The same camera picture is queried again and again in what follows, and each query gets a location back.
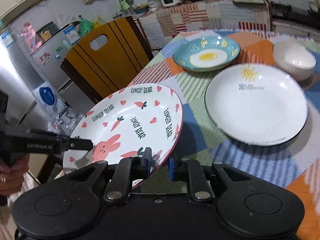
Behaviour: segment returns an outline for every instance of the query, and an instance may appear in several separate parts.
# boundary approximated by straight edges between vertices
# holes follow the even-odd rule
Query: blue plate
[[[208,36],[189,41],[173,54],[173,60],[191,71],[212,71],[227,66],[240,52],[232,39]]]

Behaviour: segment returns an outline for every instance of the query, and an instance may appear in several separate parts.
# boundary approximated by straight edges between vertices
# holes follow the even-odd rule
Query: hand
[[[23,174],[29,170],[30,154],[25,154],[10,168],[0,160],[0,195],[10,196],[21,190]]]

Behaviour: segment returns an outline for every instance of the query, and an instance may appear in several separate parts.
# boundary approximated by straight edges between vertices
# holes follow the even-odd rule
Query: table
[[[320,76],[314,73],[301,82],[308,98],[309,114],[305,127],[287,143],[272,147],[249,146],[229,138],[209,118],[204,93],[215,72],[184,71],[172,59],[177,48],[203,35],[222,35],[236,40],[241,53],[236,63],[258,62],[274,65],[273,44],[296,39],[316,57],[320,73],[320,44],[309,38],[269,31],[207,30],[180,33],[140,72],[130,85],[156,82],[172,88],[181,98],[184,122],[174,148],[180,157],[198,160],[202,165],[222,161],[261,179],[294,192],[305,205],[305,218],[298,231],[302,240],[320,239]],[[168,168],[161,167],[141,185],[142,193],[186,192],[184,182],[170,182]]]
[[[153,50],[162,49],[172,38],[184,31],[222,28],[272,30],[269,3],[267,0],[256,2],[205,0],[161,8],[140,17],[139,26]]]

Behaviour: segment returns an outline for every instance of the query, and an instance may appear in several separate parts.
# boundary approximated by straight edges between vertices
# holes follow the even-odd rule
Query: fried egg illustration
[[[194,66],[211,68],[221,65],[227,58],[227,53],[222,49],[205,49],[191,55],[189,60]]]

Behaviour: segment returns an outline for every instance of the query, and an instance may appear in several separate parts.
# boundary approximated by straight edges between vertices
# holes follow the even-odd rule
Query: refrigerator
[[[9,97],[6,120],[10,125],[47,130],[52,119],[36,104],[31,92],[43,82],[10,32],[0,33],[0,90]]]
[[[68,51],[76,42],[76,39],[67,37],[65,34],[68,28],[69,26],[63,28],[51,37],[31,57],[66,102],[78,114],[85,115],[95,104],[60,67]]]

